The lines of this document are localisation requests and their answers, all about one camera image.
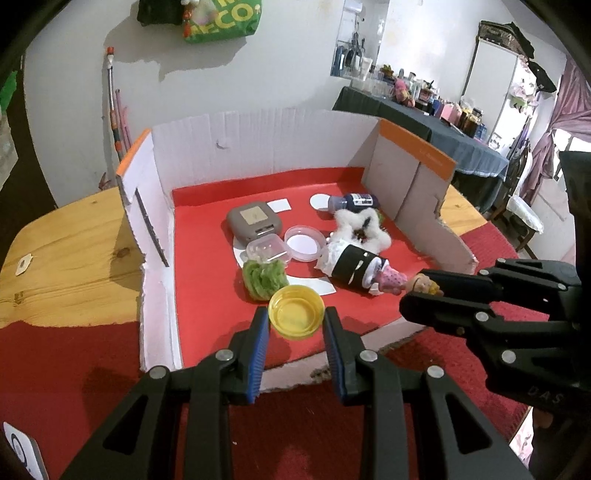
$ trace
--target wooden table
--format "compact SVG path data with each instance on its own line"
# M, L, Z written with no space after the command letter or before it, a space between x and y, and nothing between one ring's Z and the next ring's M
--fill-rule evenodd
M486 223L452 186L441 217L457 235ZM33 261L16 277L29 253ZM0 328L19 320L55 327L134 322L142 262L117 189L55 210L10 247L0 271Z

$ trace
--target chair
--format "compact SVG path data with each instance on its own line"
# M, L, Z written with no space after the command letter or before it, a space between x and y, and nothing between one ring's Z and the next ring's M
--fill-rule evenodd
M534 253L527 244L536 233L544 232L544 224L532 210L531 206L519 196L525 178L531 171L532 164L533 159L528 142L521 152L509 162L507 176L504 182L504 186L507 188L507 194L501 205L492 213L491 220L500 217L505 212L509 212L508 222L517 232L519 239L519 245L515 250L520 251L525 248L535 258Z

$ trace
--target orange cardboard edge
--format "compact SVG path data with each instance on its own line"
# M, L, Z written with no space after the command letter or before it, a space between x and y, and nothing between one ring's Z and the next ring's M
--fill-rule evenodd
M138 152L141 144L144 143L144 140L150 134L151 131L152 130L149 128L144 130L142 132L142 134L138 137L138 139L134 142L134 144L131 145L130 149L127 151L127 153L123 157L123 160L121 160L119 167L117 167L116 173L117 173L118 177L122 177L125 174L125 172L129 168L129 166L131 165L131 161L134 159L135 154Z
M392 122L381 119L379 134L413 155L445 181L452 178L456 162L430 143Z

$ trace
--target table with blue tablecloth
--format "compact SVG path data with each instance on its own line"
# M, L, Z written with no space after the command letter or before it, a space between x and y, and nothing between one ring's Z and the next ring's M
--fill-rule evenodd
M454 186L474 207L486 212L507 173L509 160L424 112L344 87L333 110L385 118L449 155L456 162Z

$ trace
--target yellow lid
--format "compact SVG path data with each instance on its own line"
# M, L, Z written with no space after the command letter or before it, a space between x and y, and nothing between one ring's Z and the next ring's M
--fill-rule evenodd
M314 335L324 319L324 302L309 287L288 285L275 292L269 302L269 320L288 340Z

